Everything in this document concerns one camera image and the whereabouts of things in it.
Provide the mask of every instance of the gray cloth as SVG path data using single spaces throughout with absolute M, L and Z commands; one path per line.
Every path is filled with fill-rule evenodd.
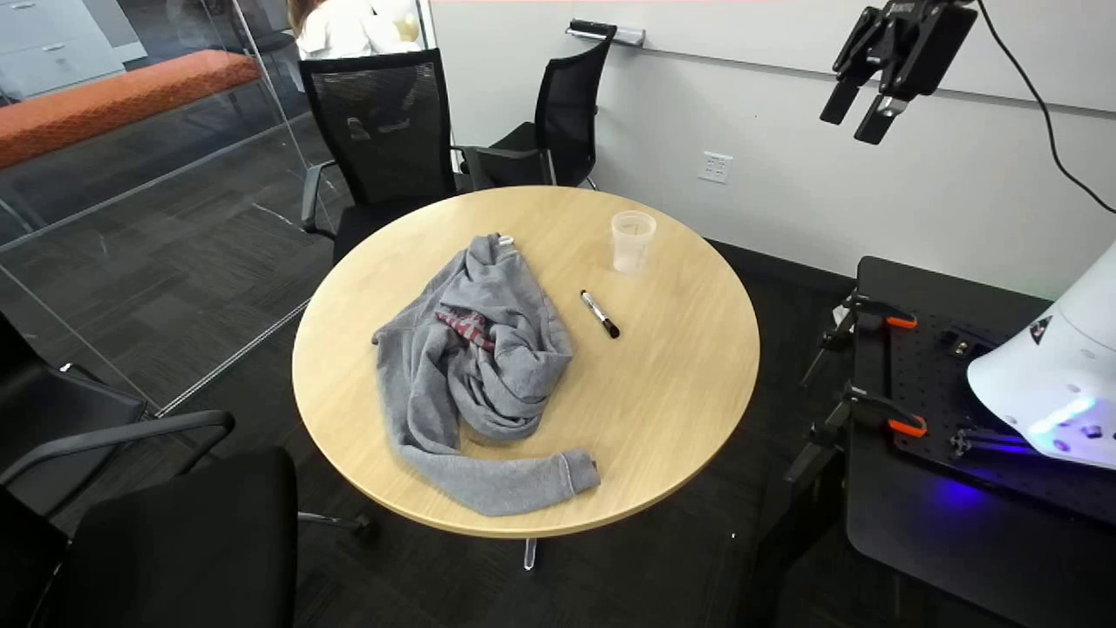
M 475 237 L 372 344 L 392 451 L 452 504 L 508 515 L 596 489 L 587 451 L 542 459 L 457 451 L 460 421 L 487 444 L 528 440 L 573 358 L 508 237 Z

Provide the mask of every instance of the clear plastic cup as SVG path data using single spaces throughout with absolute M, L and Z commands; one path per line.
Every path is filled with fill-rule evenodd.
M 657 218 L 625 208 L 611 220 L 615 229 L 615 273 L 639 273 L 657 241 Z

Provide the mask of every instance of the black robotic arm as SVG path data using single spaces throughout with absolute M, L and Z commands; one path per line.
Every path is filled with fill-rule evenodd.
M 934 93 L 951 55 L 965 43 L 976 11 L 970 0 L 889 0 L 864 6 L 834 58 L 836 87 L 823 123 L 840 127 L 859 87 L 877 72 L 877 93 L 859 127 L 862 142 L 877 142 L 916 93 Z

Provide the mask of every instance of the black marker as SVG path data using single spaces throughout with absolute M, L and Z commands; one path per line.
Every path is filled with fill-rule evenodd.
M 589 288 L 580 292 L 582 304 L 589 306 L 589 313 L 600 320 L 600 327 L 608 330 L 608 340 L 619 340 L 619 327 L 600 309 L 600 304 L 592 301 Z

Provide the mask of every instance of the wire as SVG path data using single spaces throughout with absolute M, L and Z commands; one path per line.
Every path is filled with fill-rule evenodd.
M 1033 76 L 1020 71 L 1020 64 L 1015 58 L 1015 51 L 1005 44 L 1005 38 L 1002 38 L 996 23 L 990 21 L 982 0 L 976 0 L 976 6 L 979 6 L 979 13 L 982 13 L 982 23 L 988 23 L 990 38 L 1002 44 L 1002 51 L 1009 55 L 1009 64 L 1015 66 L 1015 72 L 1017 72 L 1020 83 L 1033 91 L 1033 99 L 1037 99 L 1037 104 L 1039 104 L 1039 113 L 1041 113 L 1047 142 L 1050 142 L 1050 156 L 1052 156 L 1057 172 L 1060 172 L 1063 179 L 1072 179 L 1096 206 L 1101 206 L 1107 212 L 1116 212 L 1116 206 L 1109 206 L 1098 193 L 1091 193 L 1091 187 L 1060 161 L 1052 120 L 1050 120 L 1050 109 L 1047 109 L 1041 93 L 1037 91 Z

